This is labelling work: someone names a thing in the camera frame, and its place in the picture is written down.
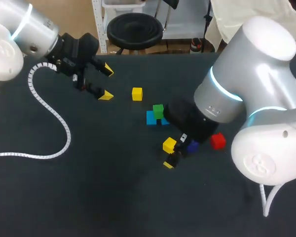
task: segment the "wooden floor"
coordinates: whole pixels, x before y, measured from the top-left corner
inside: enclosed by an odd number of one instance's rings
[[[91,0],[27,0],[34,8],[60,27],[60,34],[67,32],[80,38],[89,32],[97,38]]]

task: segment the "black table surface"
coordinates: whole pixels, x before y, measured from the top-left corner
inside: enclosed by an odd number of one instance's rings
[[[280,190],[263,217],[259,186],[230,155],[244,122],[220,125],[224,151],[207,142],[169,170],[162,143],[180,132],[146,126],[146,111],[175,96],[192,99],[216,54],[102,57],[114,69],[86,78],[114,95],[97,101],[49,69],[34,76],[39,95],[68,123],[72,143],[60,157],[0,158],[0,237],[269,237],[296,236],[296,180]],[[26,60],[0,92],[0,152],[53,154],[66,136],[57,119],[32,96]],[[296,77],[296,57],[291,63]],[[142,87],[142,102],[133,102]]]

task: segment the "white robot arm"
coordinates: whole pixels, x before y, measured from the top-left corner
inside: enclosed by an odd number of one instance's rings
[[[79,90],[86,86],[83,74],[87,63],[107,76],[113,74],[105,62],[95,58],[99,42],[92,35],[74,39],[58,33],[59,28],[31,4],[0,0],[0,89],[21,71],[22,53],[34,59],[46,57],[57,66],[57,72],[77,75],[74,86]]]
[[[194,104],[177,100],[164,110],[190,140],[203,142],[219,123],[233,121],[246,109],[231,156],[244,176],[260,184],[265,216],[279,188],[296,179],[296,79],[290,70],[295,54],[296,43],[285,28],[254,17],[210,68]],[[275,186],[268,200],[263,185]]]

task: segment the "cube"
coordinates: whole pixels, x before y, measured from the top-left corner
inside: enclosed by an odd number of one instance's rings
[[[168,153],[174,153],[174,146],[176,145],[177,141],[169,137],[165,142],[162,144],[162,149]]]
[[[147,125],[157,125],[157,120],[153,116],[153,111],[146,112],[146,124]]]
[[[214,150],[221,150],[226,146],[226,139],[221,133],[211,137],[211,146]]]
[[[143,100],[143,89],[141,87],[134,87],[132,91],[133,101]]]
[[[161,119],[161,124],[162,125],[169,125],[170,123],[165,118],[162,118]]]
[[[187,152],[188,153],[194,153],[198,151],[199,143],[192,141],[189,146],[187,147]]]
[[[154,105],[153,115],[155,119],[163,119],[163,105]]]

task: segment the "stool leg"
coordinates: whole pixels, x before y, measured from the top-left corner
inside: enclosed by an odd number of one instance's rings
[[[122,54],[122,52],[123,52],[123,50],[124,50],[123,48],[120,48],[120,49],[119,49],[119,51],[118,51],[118,52],[116,52],[116,55],[121,55],[121,54]]]
[[[146,50],[145,50],[145,49],[143,49],[143,50],[139,50],[139,51],[138,51],[138,54],[139,54],[139,55],[145,55],[145,54],[146,54]]]

